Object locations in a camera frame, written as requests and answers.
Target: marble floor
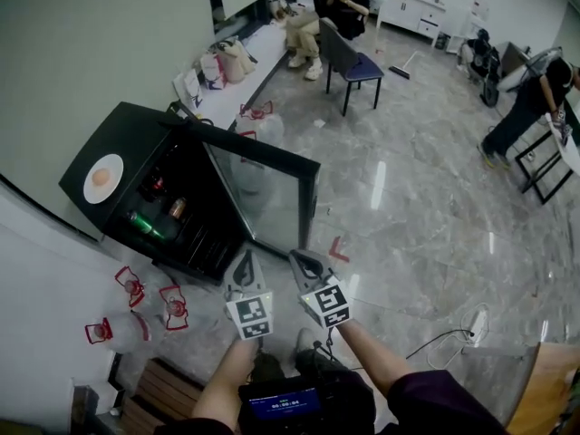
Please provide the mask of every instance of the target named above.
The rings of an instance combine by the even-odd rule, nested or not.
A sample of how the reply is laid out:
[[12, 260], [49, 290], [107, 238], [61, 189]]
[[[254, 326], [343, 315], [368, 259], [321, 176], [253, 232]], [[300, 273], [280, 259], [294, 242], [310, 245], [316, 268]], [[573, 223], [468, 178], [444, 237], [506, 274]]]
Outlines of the marble floor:
[[[386, 73], [377, 110], [372, 109], [374, 82], [353, 90], [343, 117], [346, 83], [339, 75], [327, 95], [325, 75], [307, 82], [304, 71], [285, 67], [256, 101], [271, 100], [284, 119], [282, 148], [322, 163], [310, 248], [327, 254], [340, 237], [338, 251], [349, 262], [333, 258], [333, 264], [347, 281], [354, 317], [403, 355], [469, 324], [481, 307], [489, 311], [482, 345], [534, 345], [545, 321], [546, 341], [579, 344], [580, 289], [575, 281], [580, 269], [574, 264], [568, 225], [578, 179], [570, 179], [545, 206], [532, 191], [522, 195], [524, 179], [517, 166], [488, 169], [476, 150], [509, 111], [513, 97], [502, 95], [496, 109], [486, 107], [478, 87], [456, 69], [453, 56], [432, 50], [412, 34], [383, 28], [376, 53], [373, 23], [369, 26], [372, 30], [356, 45], [385, 72], [420, 51], [409, 66], [409, 81]], [[316, 120], [324, 126], [314, 126]], [[531, 142], [544, 130], [534, 125], [524, 140]], [[516, 147], [522, 150], [526, 144], [520, 140]], [[528, 166], [534, 168], [555, 149], [549, 140]], [[515, 154], [512, 149], [508, 156]], [[548, 186], [564, 173], [558, 166], [554, 171]], [[266, 253], [259, 257], [275, 292], [275, 334], [266, 338], [266, 348], [282, 358], [290, 373], [295, 335], [313, 322], [294, 301], [289, 265]], [[212, 324], [166, 336], [157, 353], [206, 380], [234, 333], [219, 314]], [[435, 343], [411, 363], [418, 370], [429, 369], [429, 353], [431, 364], [442, 367], [463, 344], [456, 339], [440, 347]], [[356, 367], [339, 337], [335, 353]], [[124, 366], [139, 368], [130, 360]], [[449, 370], [504, 420], [526, 366], [511, 358], [460, 354]], [[378, 405], [379, 427], [391, 415], [384, 401]]]

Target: chair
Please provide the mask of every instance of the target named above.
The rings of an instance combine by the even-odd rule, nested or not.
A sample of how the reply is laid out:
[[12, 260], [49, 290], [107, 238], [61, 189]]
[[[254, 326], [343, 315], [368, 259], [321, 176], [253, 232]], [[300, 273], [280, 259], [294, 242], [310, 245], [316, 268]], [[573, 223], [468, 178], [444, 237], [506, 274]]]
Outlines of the chair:
[[377, 92], [374, 95], [374, 106], [376, 110], [381, 92], [381, 80], [384, 72], [376, 63], [364, 53], [357, 53], [324, 19], [320, 20], [320, 42], [321, 53], [328, 60], [328, 79], [326, 81], [326, 93], [330, 91], [330, 79], [333, 68], [338, 71], [348, 82], [346, 87], [346, 98], [344, 99], [343, 116], [346, 115], [346, 108], [351, 96], [353, 82], [377, 80]]

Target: beige pants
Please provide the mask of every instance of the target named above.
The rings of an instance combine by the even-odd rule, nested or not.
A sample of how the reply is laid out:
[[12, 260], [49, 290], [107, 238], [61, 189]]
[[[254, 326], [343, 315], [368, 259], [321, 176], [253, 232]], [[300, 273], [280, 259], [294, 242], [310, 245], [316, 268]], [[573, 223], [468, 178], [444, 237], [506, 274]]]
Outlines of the beige pants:
[[[329, 18], [323, 18], [331, 27], [336, 29], [336, 24]], [[296, 53], [310, 58], [318, 58], [320, 49], [316, 43], [315, 35], [320, 33], [318, 14], [316, 12], [303, 12], [288, 20], [286, 24], [286, 44], [288, 48], [295, 48]]]

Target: shoe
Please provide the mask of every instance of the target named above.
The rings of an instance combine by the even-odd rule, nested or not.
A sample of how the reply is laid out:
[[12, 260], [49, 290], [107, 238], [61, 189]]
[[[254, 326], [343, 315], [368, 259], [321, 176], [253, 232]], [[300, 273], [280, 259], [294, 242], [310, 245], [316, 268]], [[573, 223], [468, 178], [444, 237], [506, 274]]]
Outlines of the shoe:
[[323, 73], [323, 62], [320, 61], [320, 58], [314, 58], [312, 60], [312, 66], [308, 68], [304, 78], [308, 81], [316, 81], [321, 74]]
[[478, 151], [479, 153], [481, 153], [481, 156], [483, 157], [483, 160], [486, 162], [486, 164], [494, 169], [496, 167], [496, 156], [493, 153], [486, 153], [483, 150], [483, 146], [481, 144], [478, 145]]
[[504, 155], [500, 155], [498, 153], [498, 159], [499, 159], [499, 162], [501, 163], [501, 165], [504, 167], [504, 169], [507, 169], [507, 170], [511, 169], [511, 163], [509, 162], [509, 159], [507, 157], [505, 157]]
[[305, 64], [307, 61], [308, 60], [306, 60], [306, 58], [304, 58], [302, 55], [296, 54], [288, 62], [288, 67], [289, 68], [299, 68], [300, 66]]
[[296, 340], [296, 347], [295, 347], [295, 355], [299, 354], [300, 352], [305, 352], [308, 350], [314, 349], [314, 342], [316, 341], [316, 337], [314, 336], [314, 332], [307, 327], [302, 329], [298, 333], [298, 340]]

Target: black mini fridge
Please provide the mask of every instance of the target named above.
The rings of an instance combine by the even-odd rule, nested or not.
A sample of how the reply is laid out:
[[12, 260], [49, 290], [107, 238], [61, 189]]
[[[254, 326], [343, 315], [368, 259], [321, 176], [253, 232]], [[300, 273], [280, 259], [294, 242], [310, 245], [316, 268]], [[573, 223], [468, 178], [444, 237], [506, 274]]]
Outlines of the black mini fridge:
[[[118, 167], [96, 169], [104, 157]], [[219, 285], [245, 240], [280, 256], [308, 246], [319, 169], [193, 116], [122, 102], [59, 185], [106, 236]], [[87, 192], [98, 189], [102, 173], [114, 190], [91, 203]]]

